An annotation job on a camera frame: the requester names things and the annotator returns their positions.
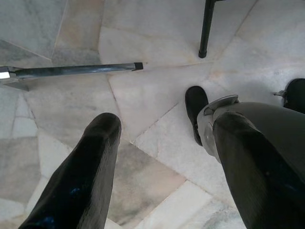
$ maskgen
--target chair leg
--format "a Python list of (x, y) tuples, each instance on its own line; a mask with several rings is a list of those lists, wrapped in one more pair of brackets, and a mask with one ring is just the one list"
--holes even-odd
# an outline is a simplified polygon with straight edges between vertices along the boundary
[(204, 8), (204, 16), (203, 16), (203, 26), (202, 26), (202, 34), (201, 34), (201, 42), (199, 49), (199, 57), (204, 58), (207, 54), (207, 46), (209, 41), (210, 29), (212, 24), (212, 17), (214, 12), (216, 0), (206, 0), (205, 8)]

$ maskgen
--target black leather shoe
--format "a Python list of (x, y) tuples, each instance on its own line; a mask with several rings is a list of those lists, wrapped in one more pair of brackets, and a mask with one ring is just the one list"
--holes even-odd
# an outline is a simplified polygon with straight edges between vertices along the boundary
[(199, 112), (208, 105), (208, 98), (203, 88), (193, 86), (187, 89), (185, 93), (185, 106), (187, 116), (189, 117), (194, 131), (195, 141), (202, 146), (202, 142), (198, 133), (197, 116)]
[(294, 79), (288, 84), (284, 107), (305, 114), (305, 79)]

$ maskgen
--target black rod tip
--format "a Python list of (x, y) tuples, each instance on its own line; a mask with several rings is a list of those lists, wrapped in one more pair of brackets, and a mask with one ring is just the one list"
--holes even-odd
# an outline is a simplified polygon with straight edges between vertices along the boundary
[(206, 54), (207, 54), (207, 51), (205, 51), (205, 52), (200, 52), (200, 50), (199, 50), (198, 56), (199, 56), (200, 58), (205, 58), (205, 57), (206, 57)]
[(142, 70), (143, 69), (143, 63), (142, 62), (137, 62), (137, 63), (134, 63), (134, 71), (137, 71), (137, 70)]

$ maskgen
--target white marble tile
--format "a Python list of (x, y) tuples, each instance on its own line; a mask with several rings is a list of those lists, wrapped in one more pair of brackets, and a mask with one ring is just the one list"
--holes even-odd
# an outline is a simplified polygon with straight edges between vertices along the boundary
[[(152, 131), (157, 135), (153, 136), (150, 133)], [(157, 139), (154, 148), (150, 144), (152, 138)], [(197, 145), (193, 138), (184, 101), (139, 136), (135, 144), (150, 155), (154, 155), (157, 151), (157, 160), (218, 199), (234, 206), (222, 166), (214, 157), (208, 155), (203, 147)]]
[(41, 174), (46, 178), (52, 176), (70, 153), (66, 145), (41, 129), (38, 132), (38, 151)]
[(245, 229), (236, 208), (211, 200), (179, 229)]
[(30, 200), (29, 200), (29, 202), (28, 202), (28, 204), (25, 208), (25, 212), (26, 212), (27, 215), (29, 215), (30, 212), (35, 207), (35, 205), (36, 205), (38, 199), (40, 198), (44, 188), (47, 186), (48, 181), (49, 180), (45, 177), (40, 178), (40, 181), (39, 181), (38, 185), (36, 186), (32, 196), (31, 196), (31, 198), (30, 198)]
[(198, 186), (186, 181), (135, 229), (177, 229), (211, 199), (212, 197)]
[(106, 219), (105, 229), (123, 229), (120, 225), (116, 224), (110, 219)]
[(12, 137), (34, 137), (37, 135), (35, 121), (30, 118), (16, 117), (14, 121)]
[(102, 27), (99, 52), (103, 64), (143, 62), (144, 68), (200, 62), (198, 47), (187, 42)]
[(22, 215), (23, 212), (23, 204), (0, 198), (0, 221)]
[(51, 77), (27, 85), (25, 97), (37, 126), (71, 147), (97, 115), (119, 113), (105, 74)]
[(114, 75), (110, 84), (130, 140), (183, 99), (186, 89), (204, 81), (208, 63)]
[(259, 0), (238, 36), (270, 55), (304, 60), (305, 2)]
[(304, 64), (290, 64), (282, 68), (270, 67), (252, 73), (212, 74), (210, 80), (230, 91), (230, 94), (239, 95), (242, 102), (282, 106), (282, 98), (274, 96), (273, 92), (284, 90), (292, 79), (303, 78), (304, 71)]
[(0, 8), (0, 38), (50, 57), (66, 0), (10, 0)]
[(18, 94), (16, 90), (0, 87), (0, 139), (10, 138)]
[(198, 49), (204, 1), (106, 0), (101, 61), (142, 60), (155, 67), (213, 60), (229, 44), (254, 3), (231, 0), (216, 4), (208, 57), (201, 60)]
[(121, 141), (108, 218), (133, 229), (184, 182), (183, 176)]
[(0, 222), (1, 229), (17, 229), (25, 221), (26, 215), (14, 217)]
[(219, 60), (214, 63), (211, 77), (217, 78), (226, 73), (259, 73), (268, 69), (280, 69), (290, 64), (291, 61), (277, 60), (268, 55), (265, 50), (260, 50), (249, 42), (234, 37)]
[(25, 101), (24, 95), (22, 93), (19, 94), (17, 101), (16, 114), (17, 117), (26, 117), (33, 119), (32, 111), (30, 110), (28, 103)]
[(0, 140), (0, 198), (28, 203), (40, 179), (37, 138)]
[(0, 53), (0, 66), (8, 65), (19, 68), (39, 68), (52, 66), (49, 59), (35, 55), (25, 49), (1, 40)]
[(204, 205), (203, 208), (197, 211), (185, 224), (179, 227), (179, 229), (205, 229), (207, 223), (226, 208), (228, 208), (228, 206), (221, 201), (212, 199)]

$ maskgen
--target metal bar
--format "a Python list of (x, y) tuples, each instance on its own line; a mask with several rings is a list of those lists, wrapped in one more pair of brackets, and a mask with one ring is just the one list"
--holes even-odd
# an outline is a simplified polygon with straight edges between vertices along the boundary
[(114, 71), (136, 71), (143, 69), (142, 63), (104, 64), (51, 68), (31, 68), (16, 70), (17, 79), (41, 78), (49, 76), (76, 75), (88, 73), (106, 73)]
[(207, 54), (207, 46), (208, 46), (208, 41), (209, 41), (209, 36), (210, 36), (215, 2), (216, 2), (215, 0), (206, 0), (205, 1), (201, 42), (200, 42), (200, 49), (199, 49), (199, 54), (198, 54), (198, 56), (200, 58), (206, 57), (206, 54)]

